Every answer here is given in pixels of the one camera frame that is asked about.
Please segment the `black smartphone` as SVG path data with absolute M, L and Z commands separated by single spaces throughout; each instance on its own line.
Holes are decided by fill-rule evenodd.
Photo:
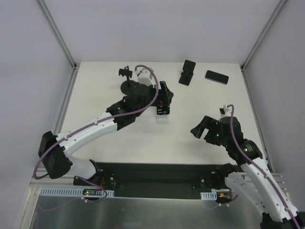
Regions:
M 156 113 L 157 115 L 168 115 L 170 113 L 170 105 L 166 104 L 166 82 L 160 81 L 160 89 L 156 99 Z

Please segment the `silver metal phone stand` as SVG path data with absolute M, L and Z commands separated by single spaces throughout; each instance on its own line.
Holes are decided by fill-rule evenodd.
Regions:
M 169 116 L 168 115 L 157 115 L 156 122 L 158 124 L 167 124 L 169 122 Z

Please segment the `black folding phone stand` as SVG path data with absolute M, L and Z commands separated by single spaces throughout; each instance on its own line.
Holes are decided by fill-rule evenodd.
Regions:
M 193 77 L 195 66 L 196 66 L 195 62 L 190 60 L 185 60 L 178 83 L 189 86 L 191 79 Z

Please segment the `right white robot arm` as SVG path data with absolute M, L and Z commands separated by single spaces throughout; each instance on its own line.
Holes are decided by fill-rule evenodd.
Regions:
M 217 167 L 205 179 L 206 185 L 213 189 L 228 187 L 253 206 L 262 215 L 262 229 L 303 229 L 304 212 L 299 211 L 280 189 L 258 146 L 244 138 L 238 119 L 223 116 L 216 120 L 205 116 L 190 132 L 194 137 L 201 138 L 205 129 L 208 130 L 205 141 L 223 146 L 254 186 L 247 184 L 230 163 Z

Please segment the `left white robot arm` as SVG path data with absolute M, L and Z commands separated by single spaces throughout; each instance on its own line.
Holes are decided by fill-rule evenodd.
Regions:
M 84 178 L 91 186 L 97 185 L 101 175 L 96 163 L 73 154 L 97 138 L 132 124 L 150 106 L 156 107 L 157 115 L 168 115 L 173 96 L 164 81 L 160 82 L 160 87 L 136 83 L 127 95 L 94 120 L 64 133 L 44 133 L 38 155 L 46 175 L 57 179 L 71 174 Z

